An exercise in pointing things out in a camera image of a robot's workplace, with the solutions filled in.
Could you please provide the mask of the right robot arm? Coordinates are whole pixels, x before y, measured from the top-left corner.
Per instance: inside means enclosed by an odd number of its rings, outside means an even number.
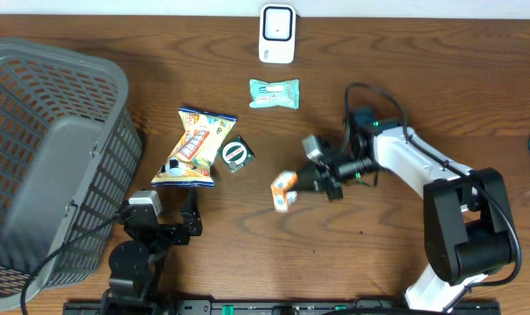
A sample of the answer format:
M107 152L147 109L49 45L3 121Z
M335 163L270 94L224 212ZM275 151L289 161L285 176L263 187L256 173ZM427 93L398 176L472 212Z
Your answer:
M389 171L421 197L429 264L405 291L407 308L449 312L465 293L485 286L485 279L507 264L519 273L520 241L498 171L459 164L402 121L376 119L370 108L348 112L345 126L349 150L332 148L318 136L303 140L309 162L297 172L291 189L339 200L343 184Z

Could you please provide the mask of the small orange box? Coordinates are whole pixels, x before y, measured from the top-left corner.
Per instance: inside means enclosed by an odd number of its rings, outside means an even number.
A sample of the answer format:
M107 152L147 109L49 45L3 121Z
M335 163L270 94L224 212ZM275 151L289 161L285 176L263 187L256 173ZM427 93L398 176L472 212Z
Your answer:
M296 183L297 174L294 171L283 171L271 184L274 208L278 213L287 213L296 201L297 192L292 190Z

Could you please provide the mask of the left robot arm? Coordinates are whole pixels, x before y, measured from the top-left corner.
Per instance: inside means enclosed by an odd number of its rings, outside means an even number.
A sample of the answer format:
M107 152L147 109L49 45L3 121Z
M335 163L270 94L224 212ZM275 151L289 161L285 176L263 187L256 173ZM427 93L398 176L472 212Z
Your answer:
M155 191L135 192L119 210L117 220L130 239L110 253L109 289L101 301L101 314L174 312L173 303L157 293L157 286L171 247L187 245L192 237L202 234L196 190L187 193L179 211L181 222L159 223L162 211Z

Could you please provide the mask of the yellow snack bag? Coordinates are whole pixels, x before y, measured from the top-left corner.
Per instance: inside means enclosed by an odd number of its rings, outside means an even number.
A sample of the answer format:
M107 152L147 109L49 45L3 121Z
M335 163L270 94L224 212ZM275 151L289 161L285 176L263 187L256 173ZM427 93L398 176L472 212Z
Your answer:
M211 168L219 147L237 123L237 117L190 107L180 107L178 113L185 133L151 184L155 187L214 187Z

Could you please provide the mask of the teal tissue packet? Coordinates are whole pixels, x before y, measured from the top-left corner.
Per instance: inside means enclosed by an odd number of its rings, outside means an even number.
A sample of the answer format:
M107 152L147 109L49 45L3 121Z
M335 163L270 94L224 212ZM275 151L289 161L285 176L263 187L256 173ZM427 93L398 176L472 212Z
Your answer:
M249 88L252 101L249 103L249 107L253 109L264 109L279 106L288 109L299 109L299 86L299 79L282 82L266 82L251 79L249 81Z

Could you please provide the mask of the small green box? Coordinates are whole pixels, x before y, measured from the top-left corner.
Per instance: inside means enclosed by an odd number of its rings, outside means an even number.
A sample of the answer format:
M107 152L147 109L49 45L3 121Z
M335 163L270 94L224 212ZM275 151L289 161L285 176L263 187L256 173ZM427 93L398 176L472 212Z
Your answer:
M224 144L218 153L231 173L236 173L255 160L255 154L241 136Z

